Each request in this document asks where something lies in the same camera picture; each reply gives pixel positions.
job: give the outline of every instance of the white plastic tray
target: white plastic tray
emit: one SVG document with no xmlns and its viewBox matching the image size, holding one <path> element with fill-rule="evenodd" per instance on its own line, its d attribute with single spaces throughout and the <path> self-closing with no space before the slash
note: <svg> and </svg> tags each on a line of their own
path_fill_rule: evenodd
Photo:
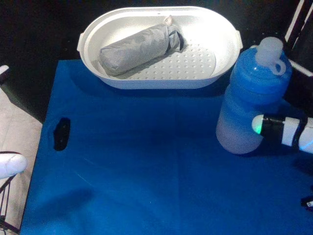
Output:
<svg viewBox="0 0 313 235">
<path fill-rule="evenodd" d="M 164 22 L 171 15 L 185 39 L 182 52 L 157 58 L 120 76 L 99 63 L 102 47 Z M 80 35 L 77 50 L 87 68 L 121 89 L 194 89 L 216 81 L 236 62 L 242 42 L 233 25 L 200 7 L 123 8 L 106 13 Z"/>
</svg>

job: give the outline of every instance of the water bottle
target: water bottle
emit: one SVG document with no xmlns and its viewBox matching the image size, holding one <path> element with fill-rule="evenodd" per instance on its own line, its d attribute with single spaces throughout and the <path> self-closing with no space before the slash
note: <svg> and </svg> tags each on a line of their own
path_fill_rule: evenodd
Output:
<svg viewBox="0 0 313 235">
<path fill-rule="evenodd" d="M 255 116 L 278 111 L 292 68 L 283 43 L 274 37 L 261 41 L 239 56 L 230 76 L 216 128 L 227 151 L 245 154 L 256 149 L 262 136 L 251 128 Z"/>
</svg>

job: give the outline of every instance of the green glowing tip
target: green glowing tip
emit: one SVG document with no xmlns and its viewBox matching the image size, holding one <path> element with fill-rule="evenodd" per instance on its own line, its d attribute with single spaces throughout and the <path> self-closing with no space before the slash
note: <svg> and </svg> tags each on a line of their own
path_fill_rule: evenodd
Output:
<svg viewBox="0 0 313 235">
<path fill-rule="evenodd" d="M 258 133 L 258 134 L 261 134 L 261 130 L 262 130 L 262 125 L 258 125 L 258 126 L 255 128 L 255 132 Z"/>
</svg>

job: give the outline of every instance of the gray floor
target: gray floor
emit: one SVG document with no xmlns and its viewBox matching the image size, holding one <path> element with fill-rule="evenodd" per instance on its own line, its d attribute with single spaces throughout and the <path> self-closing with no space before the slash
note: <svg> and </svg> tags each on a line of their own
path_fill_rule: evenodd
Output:
<svg viewBox="0 0 313 235">
<path fill-rule="evenodd" d="M 13 105 L 0 89 L 0 151 L 15 151 L 27 157 L 25 172 L 11 183 L 6 222 L 19 228 L 33 171 L 42 124 Z M 0 180 L 0 186 L 6 179 Z"/>
</svg>

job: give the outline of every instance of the blue table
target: blue table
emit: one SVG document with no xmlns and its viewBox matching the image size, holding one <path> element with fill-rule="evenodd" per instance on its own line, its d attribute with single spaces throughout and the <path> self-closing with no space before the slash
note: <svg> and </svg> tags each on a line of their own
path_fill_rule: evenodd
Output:
<svg viewBox="0 0 313 235">
<path fill-rule="evenodd" d="M 123 91 L 79 60 L 60 61 L 22 235 L 312 235 L 312 156 L 263 143 L 226 152 L 215 127 L 223 97 Z M 68 145 L 53 149 L 60 118 Z"/>
</svg>

